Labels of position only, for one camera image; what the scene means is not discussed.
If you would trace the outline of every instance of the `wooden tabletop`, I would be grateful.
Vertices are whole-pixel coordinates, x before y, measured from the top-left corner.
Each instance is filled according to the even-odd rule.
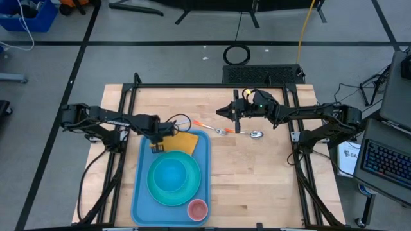
[[[101,107],[117,111],[121,88],[122,85],[106,85]],[[234,123],[230,120],[215,114],[216,109],[227,106],[232,101],[232,90],[138,89],[134,114],[157,114],[165,121],[174,114],[185,113],[192,119],[217,128],[234,128]],[[278,102],[284,103],[280,89],[261,90],[268,91]],[[298,85],[297,90],[301,106],[317,103],[312,85]],[[312,130],[321,126],[321,121],[306,120],[304,126],[305,129]],[[211,215],[204,226],[255,227],[256,223],[262,223],[267,228],[303,227],[295,169],[286,162],[287,156],[292,152],[288,126],[282,124],[273,130],[268,120],[253,118],[242,119],[241,129],[261,130],[265,135],[260,140],[254,140],[246,135],[220,136],[212,130],[204,130],[211,138]],[[130,206],[140,139],[141,136],[130,134],[116,226],[137,226],[130,217]],[[87,164],[103,149],[101,143],[91,144]],[[317,144],[314,150],[328,155],[325,144]],[[81,202],[83,216],[101,194],[108,156],[106,154],[100,158],[85,177]],[[311,163],[320,198],[335,217],[345,223],[331,162],[324,157],[311,155]],[[311,223],[315,223],[312,201],[310,196],[306,195]],[[104,221],[108,221],[111,203],[110,197],[107,201]],[[73,222],[75,221],[78,221],[76,211],[73,217]]]

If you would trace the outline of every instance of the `spoon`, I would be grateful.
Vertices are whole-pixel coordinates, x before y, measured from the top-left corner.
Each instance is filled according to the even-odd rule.
[[[225,128],[224,130],[225,130],[226,132],[228,132],[228,133],[236,133],[236,131],[234,131],[234,130],[232,130],[232,129]],[[264,133],[261,132],[261,131],[240,132],[240,134],[249,135],[249,136],[250,136],[251,138],[253,138],[253,139],[259,139],[259,138],[261,138],[262,136],[264,136]]]

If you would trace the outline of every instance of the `blue bin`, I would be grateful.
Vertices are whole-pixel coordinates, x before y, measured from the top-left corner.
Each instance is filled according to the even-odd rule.
[[[38,3],[43,0],[32,0],[34,3]],[[16,9],[11,8],[9,12],[3,13],[12,13],[16,11]],[[54,21],[54,18],[57,15],[57,8],[50,0],[44,0],[44,4],[42,5],[41,9],[37,13],[36,18],[28,19],[24,18],[26,21],[27,27],[30,32],[47,32],[50,29],[51,24]],[[25,31],[25,29],[21,26],[20,18],[12,17],[12,18],[4,18],[0,17],[0,25],[8,30],[8,31]]]
[[[19,8],[17,0],[0,0],[0,13],[9,14]]]

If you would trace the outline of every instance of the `white cable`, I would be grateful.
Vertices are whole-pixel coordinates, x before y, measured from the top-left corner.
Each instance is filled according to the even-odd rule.
[[[19,18],[19,22],[20,22],[21,26],[27,31],[28,35],[31,38],[31,47],[29,49],[26,49],[26,48],[22,48],[22,47],[17,47],[17,46],[12,46],[12,45],[9,45],[9,44],[5,44],[4,42],[1,42],[1,41],[0,41],[0,44],[2,44],[4,46],[7,46],[7,47],[10,47],[10,48],[20,49],[22,51],[31,51],[34,48],[34,39],[33,39],[32,35],[30,33],[30,30],[27,27],[26,20],[24,20],[23,7],[21,7],[20,0],[16,0],[16,1],[19,3],[20,12],[21,12],[21,17]]]

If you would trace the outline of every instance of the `teal bowl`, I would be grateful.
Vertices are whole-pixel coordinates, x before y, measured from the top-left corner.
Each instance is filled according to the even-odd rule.
[[[147,174],[148,191],[156,201],[167,206],[182,205],[192,199],[200,182],[200,167],[192,156],[182,151],[160,154]]]
[[[163,191],[175,192],[181,189],[186,180],[186,167],[179,160],[166,158],[154,169],[154,182]]]

